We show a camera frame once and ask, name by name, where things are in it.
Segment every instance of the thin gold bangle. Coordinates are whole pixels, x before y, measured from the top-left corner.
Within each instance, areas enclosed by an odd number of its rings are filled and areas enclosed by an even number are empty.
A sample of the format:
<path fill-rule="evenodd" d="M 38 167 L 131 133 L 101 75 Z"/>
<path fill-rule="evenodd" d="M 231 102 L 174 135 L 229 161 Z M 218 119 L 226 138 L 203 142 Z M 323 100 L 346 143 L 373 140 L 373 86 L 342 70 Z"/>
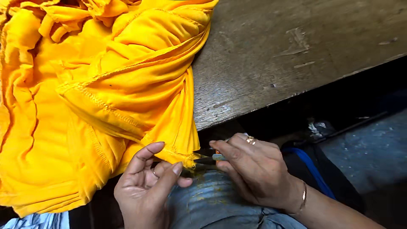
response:
<path fill-rule="evenodd" d="M 305 207 L 307 191 L 306 191 L 306 183 L 305 183 L 304 181 L 302 181 L 302 182 L 303 182 L 303 184 L 304 184 L 304 192 L 302 193 L 302 203 L 301 203 L 300 208 L 298 209 L 298 211 L 297 211 L 296 213 L 291 213 L 291 214 L 289 214 L 290 216 L 296 216 L 296 215 L 298 215 L 299 213 L 301 213 L 301 211 L 302 211 L 303 208 Z"/>

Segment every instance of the blue strap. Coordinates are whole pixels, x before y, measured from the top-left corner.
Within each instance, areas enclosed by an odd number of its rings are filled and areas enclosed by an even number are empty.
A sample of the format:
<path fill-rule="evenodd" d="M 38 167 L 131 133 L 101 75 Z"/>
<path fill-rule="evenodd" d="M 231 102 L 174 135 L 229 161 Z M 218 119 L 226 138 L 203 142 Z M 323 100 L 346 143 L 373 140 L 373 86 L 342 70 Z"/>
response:
<path fill-rule="evenodd" d="M 298 148 L 285 148 L 282 150 L 283 152 L 292 152 L 296 153 L 298 157 L 305 163 L 308 170 L 311 172 L 312 176 L 317 181 L 319 188 L 321 189 L 322 193 L 332 199 L 336 200 L 335 195 L 333 194 L 332 190 L 329 186 L 325 183 L 324 179 L 322 178 L 321 174 L 319 173 L 318 169 L 315 167 L 311 158 L 304 152 L 302 149 Z"/>

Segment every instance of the yellow garment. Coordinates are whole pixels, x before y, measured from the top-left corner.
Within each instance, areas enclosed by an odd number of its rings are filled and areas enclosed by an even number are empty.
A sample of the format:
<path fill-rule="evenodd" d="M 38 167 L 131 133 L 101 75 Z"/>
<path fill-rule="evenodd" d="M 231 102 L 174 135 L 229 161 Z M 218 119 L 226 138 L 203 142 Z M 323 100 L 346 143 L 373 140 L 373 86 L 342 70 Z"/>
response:
<path fill-rule="evenodd" d="M 2 1 L 0 205 L 84 205 L 154 141 L 194 166 L 191 62 L 217 0 Z"/>

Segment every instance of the gold ring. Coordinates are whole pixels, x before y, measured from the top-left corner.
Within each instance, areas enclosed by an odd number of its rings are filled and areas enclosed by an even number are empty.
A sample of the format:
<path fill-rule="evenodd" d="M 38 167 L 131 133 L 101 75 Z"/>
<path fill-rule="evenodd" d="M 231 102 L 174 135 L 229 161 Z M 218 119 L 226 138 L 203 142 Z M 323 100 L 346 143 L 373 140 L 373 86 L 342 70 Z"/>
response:
<path fill-rule="evenodd" d="M 248 136 L 247 139 L 246 139 L 246 142 L 249 143 L 249 144 L 254 145 L 256 143 L 256 139 L 254 137 L 252 137 L 252 136 Z"/>
<path fill-rule="evenodd" d="M 157 176 L 157 174 L 155 174 L 154 170 L 153 170 L 153 174 L 154 174 L 154 176 L 156 176 L 157 178 L 160 178 L 159 176 Z"/>

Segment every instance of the scissor blade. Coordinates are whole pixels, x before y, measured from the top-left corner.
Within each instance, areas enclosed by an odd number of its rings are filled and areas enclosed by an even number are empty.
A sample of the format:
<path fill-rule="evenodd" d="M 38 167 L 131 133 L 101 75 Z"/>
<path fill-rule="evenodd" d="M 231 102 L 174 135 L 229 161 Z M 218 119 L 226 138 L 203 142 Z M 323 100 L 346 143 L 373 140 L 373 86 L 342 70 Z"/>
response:
<path fill-rule="evenodd" d="M 214 149 L 200 149 L 197 151 L 194 151 L 194 153 L 204 155 L 204 156 L 212 156 L 216 153 L 216 150 Z"/>
<path fill-rule="evenodd" d="M 195 159 L 195 163 L 204 164 L 204 165 L 216 165 L 216 161 L 212 159 L 212 157 L 205 157 L 200 159 Z"/>

